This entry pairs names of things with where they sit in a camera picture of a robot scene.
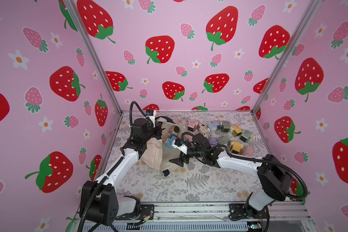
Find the purple pencil sharpener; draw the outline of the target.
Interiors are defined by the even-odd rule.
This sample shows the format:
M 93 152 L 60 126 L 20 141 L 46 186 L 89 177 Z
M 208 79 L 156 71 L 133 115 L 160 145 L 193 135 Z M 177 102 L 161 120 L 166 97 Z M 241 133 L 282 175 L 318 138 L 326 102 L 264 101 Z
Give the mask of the purple pencil sharpener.
M 217 140 L 217 138 L 215 138 L 215 137 L 213 137 L 213 136 L 211 136 L 211 137 L 208 138 L 208 142 L 209 142 L 209 144 L 210 144 L 210 146 L 211 146 L 212 148 L 218 145 L 218 140 Z

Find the cream white pencil sharpener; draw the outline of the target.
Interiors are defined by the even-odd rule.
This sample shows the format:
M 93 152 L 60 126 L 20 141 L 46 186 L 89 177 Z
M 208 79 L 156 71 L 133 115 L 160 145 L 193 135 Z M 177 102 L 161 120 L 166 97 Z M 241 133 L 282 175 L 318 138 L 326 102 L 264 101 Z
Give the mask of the cream white pencil sharpener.
M 198 131 L 201 134 L 210 134 L 210 129 L 204 123 L 198 125 Z

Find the cream canvas tote bag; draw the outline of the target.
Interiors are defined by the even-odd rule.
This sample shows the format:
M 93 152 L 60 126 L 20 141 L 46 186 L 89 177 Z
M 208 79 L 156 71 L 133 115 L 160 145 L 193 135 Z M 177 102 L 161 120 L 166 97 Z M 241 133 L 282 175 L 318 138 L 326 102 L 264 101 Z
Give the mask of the cream canvas tote bag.
M 168 176 L 180 166 L 170 162 L 180 156 L 180 150 L 170 147 L 170 139 L 178 139 L 186 131 L 181 120 L 160 116 L 156 122 L 161 122 L 161 136 L 151 138 L 141 160 L 156 172 Z

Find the light blue pencil sharpener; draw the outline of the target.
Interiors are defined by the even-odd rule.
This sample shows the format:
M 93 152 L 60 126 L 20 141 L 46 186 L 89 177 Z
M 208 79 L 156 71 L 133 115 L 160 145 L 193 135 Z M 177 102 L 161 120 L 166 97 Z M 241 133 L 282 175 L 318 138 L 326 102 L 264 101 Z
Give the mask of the light blue pencil sharpener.
M 217 120 L 210 121 L 208 122 L 207 127 L 211 132 L 215 132 L 221 129 L 221 123 Z

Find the blue pink pencil sharpener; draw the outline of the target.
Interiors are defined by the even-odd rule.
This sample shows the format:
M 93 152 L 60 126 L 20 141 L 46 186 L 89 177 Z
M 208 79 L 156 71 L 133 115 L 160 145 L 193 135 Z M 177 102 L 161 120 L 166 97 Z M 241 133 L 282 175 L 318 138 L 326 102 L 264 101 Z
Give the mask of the blue pink pencil sharpener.
M 168 138 L 167 142 L 165 143 L 165 145 L 168 148 L 173 148 L 173 143 L 175 142 L 175 140 L 177 139 L 177 137 L 175 135 L 172 135 L 171 137 Z

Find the grey green pencil sharpener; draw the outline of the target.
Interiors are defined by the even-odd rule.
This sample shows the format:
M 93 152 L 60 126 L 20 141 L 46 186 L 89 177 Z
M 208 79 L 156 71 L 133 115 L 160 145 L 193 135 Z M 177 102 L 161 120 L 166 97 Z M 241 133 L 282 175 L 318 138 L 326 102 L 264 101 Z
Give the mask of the grey green pencil sharpener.
M 230 125 L 229 121 L 222 120 L 222 121 L 220 122 L 220 124 L 221 124 L 220 130 L 221 130 L 222 132 L 228 133 L 228 132 L 231 130 L 231 125 Z

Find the yellow pencil sharpener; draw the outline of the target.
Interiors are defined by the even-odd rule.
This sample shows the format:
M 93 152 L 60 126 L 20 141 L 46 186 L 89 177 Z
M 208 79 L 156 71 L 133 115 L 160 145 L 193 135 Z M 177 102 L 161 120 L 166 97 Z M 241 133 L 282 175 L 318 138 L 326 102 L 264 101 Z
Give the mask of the yellow pencil sharpener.
M 232 141 L 229 150 L 233 154 L 241 154 L 243 146 L 244 145 L 240 142 Z
M 238 125 L 232 125 L 231 129 L 232 129 L 232 136 L 233 137 L 240 136 L 243 132 L 243 130 Z

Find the pink round pencil sharpener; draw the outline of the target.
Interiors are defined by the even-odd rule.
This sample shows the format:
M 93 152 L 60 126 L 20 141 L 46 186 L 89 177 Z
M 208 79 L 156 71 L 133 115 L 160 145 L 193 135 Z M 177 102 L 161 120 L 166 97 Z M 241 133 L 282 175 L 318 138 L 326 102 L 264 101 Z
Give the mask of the pink round pencil sharpener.
M 254 148 L 251 146 L 246 146 L 242 148 L 241 155 L 246 157 L 252 157 L 254 155 Z

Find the mint green pencil sharpener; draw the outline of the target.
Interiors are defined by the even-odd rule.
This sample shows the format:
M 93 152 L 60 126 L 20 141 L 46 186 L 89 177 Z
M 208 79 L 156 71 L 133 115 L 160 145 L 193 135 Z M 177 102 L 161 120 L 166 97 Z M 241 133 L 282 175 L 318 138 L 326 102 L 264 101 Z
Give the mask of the mint green pencil sharpener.
M 254 136 L 254 133 L 250 130 L 244 130 L 242 131 L 240 135 L 240 140 L 244 143 L 248 143 Z

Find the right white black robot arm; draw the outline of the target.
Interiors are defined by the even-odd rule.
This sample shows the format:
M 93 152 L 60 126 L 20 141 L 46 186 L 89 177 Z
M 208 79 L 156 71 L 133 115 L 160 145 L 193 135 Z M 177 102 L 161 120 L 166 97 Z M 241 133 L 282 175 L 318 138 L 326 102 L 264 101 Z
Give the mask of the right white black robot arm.
M 231 220 L 257 218 L 266 213 L 272 203 L 286 200 L 293 176 L 273 155 L 262 158 L 233 155 L 227 146 L 212 147 L 201 134 L 191 136 L 191 142 L 177 138 L 170 143 L 180 150 L 180 156 L 170 160 L 171 163 L 182 167 L 193 158 L 211 167 L 233 169 L 255 176 L 260 181 L 261 186 L 247 197 L 244 205 L 230 214 Z

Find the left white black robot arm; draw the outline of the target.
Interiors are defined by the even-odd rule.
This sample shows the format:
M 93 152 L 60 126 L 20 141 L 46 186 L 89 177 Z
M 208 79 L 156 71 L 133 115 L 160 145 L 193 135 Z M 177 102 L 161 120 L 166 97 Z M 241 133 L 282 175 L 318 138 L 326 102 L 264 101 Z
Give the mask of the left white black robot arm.
M 118 217 L 138 218 L 141 215 L 139 198 L 132 196 L 118 197 L 116 188 L 120 185 L 127 171 L 139 161 L 151 138 L 161 136 L 161 124 L 149 128 L 148 132 L 138 135 L 134 128 L 132 137 L 122 148 L 122 155 L 95 181 L 87 181 L 82 186 L 80 202 L 80 222 L 78 231 L 83 231 L 86 220 L 95 222 L 90 229 L 94 231 L 99 225 L 110 226 Z

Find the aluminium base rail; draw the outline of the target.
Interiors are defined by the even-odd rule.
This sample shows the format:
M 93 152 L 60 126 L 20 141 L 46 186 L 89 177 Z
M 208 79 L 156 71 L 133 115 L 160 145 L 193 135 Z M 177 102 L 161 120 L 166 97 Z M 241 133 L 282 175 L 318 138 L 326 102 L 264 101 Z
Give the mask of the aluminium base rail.
M 301 202 L 276 202 L 259 216 L 242 218 L 243 202 L 143 202 L 136 220 L 122 216 L 112 225 L 95 227 L 85 221 L 83 231 L 96 232 L 317 232 L 316 222 Z

